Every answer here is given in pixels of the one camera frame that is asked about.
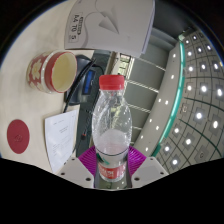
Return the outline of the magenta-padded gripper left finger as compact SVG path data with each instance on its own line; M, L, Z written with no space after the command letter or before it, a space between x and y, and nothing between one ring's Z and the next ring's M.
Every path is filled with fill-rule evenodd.
M97 172L95 147L87 149L79 157L71 156L58 172L58 176L84 188L94 187Z

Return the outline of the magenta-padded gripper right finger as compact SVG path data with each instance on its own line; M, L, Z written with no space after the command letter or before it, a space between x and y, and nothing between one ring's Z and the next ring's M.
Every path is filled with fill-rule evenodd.
M168 175L155 157L146 157L134 147L128 151L128 172L133 188L140 188Z

